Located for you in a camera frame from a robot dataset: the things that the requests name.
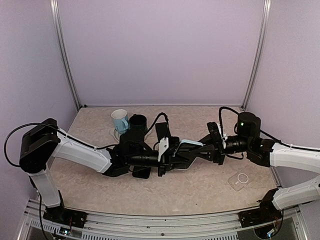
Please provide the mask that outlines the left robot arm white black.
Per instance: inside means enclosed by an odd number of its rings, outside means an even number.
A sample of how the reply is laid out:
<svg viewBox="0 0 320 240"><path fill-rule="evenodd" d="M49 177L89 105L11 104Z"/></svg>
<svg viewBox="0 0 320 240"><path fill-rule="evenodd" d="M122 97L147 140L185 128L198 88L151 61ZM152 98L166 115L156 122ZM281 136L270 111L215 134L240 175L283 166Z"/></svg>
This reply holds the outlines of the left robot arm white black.
<svg viewBox="0 0 320 240"><path fill-rule="evenodd" d="M180 158L179 151L199 147L203 143L165 136L159 140L158 149L153 150L145 143L145 134L137 129L121 135L114 148L97 147L69 135L57 126L55 119L48 118L23 135L19 164L44 205L50 208L50 214L63 223L70 218L70 211L63 206L62 196L47 168L49 159L65 159L108 177L131 172L135 178L147 179L152 168L158 169L160 177L175 167L188 168L195 157Z"/></svg>

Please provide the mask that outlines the clear magsafe phone case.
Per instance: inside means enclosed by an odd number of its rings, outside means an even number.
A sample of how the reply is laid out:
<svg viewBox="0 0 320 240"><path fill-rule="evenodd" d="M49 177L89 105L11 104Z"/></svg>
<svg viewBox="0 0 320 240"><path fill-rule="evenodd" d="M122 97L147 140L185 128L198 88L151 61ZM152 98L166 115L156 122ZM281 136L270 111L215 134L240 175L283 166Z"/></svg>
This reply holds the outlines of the clear magsafe phone case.
<svg viewBox="0 0 320 240"><path fill-rule="evenodd" d="M251 166L246 166L228 178L227 183L235 190L240 192L256 179L257 171Z"/></svg>

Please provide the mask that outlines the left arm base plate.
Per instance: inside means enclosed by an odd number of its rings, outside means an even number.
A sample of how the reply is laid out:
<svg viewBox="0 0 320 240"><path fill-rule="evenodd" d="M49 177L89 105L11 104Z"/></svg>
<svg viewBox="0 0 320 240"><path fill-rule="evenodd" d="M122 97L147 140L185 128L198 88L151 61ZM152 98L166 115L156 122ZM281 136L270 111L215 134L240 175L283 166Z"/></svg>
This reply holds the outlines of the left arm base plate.
<svg viewBox="0 0 320 240"><path fill-rule="evenodd" d="M68 208L47 208L43 214L43 218L57 224L83 229L87 213Z"/></svg>

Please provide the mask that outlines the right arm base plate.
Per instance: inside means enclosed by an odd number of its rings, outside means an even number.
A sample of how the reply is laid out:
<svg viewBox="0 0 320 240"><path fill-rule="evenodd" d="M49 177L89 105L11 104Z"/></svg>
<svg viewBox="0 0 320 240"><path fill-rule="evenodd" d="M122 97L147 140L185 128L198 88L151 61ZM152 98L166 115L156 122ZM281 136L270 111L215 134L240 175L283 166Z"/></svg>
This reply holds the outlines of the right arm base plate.
<svg viewBox="0 0 320 240"><path fill-rule="evenodd" d="M255 208L241 211L238 213L239 221L242 228L256 226L281 219L283 213L281 210L269 208Z"/></svg>

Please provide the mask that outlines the black phone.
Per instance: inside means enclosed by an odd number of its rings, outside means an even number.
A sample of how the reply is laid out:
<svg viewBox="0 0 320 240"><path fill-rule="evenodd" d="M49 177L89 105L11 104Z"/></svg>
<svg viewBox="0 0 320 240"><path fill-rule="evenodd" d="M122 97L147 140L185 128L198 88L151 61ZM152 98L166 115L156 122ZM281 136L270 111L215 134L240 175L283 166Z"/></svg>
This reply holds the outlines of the black phone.
<svg viewBox="0 0 320 240"><path fill-rule="evenodd" d="M179 145L174 153L172 167L178 170L187 170L196 159L196 154L193 150L197 150L201 145L183 142Z"/></svg>
<svg viewBox="0 0 320 240"><path fill-rule="evenodd" d="M155 124L157 140L160 141L162 138L171 137L169 125L167 122L159 122Z"/></svg>

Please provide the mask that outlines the light blue phone case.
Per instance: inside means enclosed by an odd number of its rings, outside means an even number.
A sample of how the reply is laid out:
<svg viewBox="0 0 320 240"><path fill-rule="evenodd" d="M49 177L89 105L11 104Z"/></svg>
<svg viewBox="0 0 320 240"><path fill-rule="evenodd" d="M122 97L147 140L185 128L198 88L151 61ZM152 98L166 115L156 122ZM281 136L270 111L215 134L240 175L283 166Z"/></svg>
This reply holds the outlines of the light blue phone case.
<svg viewBox="0 0 320 240"><path fill-rule="evenodd" d="M182 139L179 145L197 145L197 149L202 148L203 144L199 141ZM183 159L184 161L195 161L196 158L193 156L178 156L178 158Z"/></svg>

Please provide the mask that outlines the black phone case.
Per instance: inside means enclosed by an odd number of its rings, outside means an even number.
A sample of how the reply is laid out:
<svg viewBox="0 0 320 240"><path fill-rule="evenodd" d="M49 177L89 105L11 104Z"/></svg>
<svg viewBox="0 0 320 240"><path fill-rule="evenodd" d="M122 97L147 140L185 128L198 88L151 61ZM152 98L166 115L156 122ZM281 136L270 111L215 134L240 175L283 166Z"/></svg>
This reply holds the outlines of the black phone case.
<svg viewBox="0 0 320 240"><path fill-rule="evenodd" d="M132 176L139 179L148 179L150 177L151 168L141 168L132 171Z"/></svg>

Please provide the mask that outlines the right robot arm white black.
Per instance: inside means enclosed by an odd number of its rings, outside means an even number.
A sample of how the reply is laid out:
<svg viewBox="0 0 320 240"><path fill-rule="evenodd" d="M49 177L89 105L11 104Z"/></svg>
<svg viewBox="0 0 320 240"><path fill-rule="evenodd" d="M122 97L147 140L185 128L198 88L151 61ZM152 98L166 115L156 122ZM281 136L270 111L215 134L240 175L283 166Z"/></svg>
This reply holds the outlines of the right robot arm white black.
<svg viewBox="0 0 320 240"><path fill-rule="evenodd" d="M236 132L233 136L223 133L222 123L209 122L209 135L199 141L183 140L189 155L208 159L219 165L225 156L246 153L252 163L262 167L289 167L313 173L320 172L320 150L283 143L268 135L261 138L261 119L251 112L237 115ZM287 188L269 190L256 210L256 218L266 222L276 210L319 200L320 178L315 178Z"/></svg>

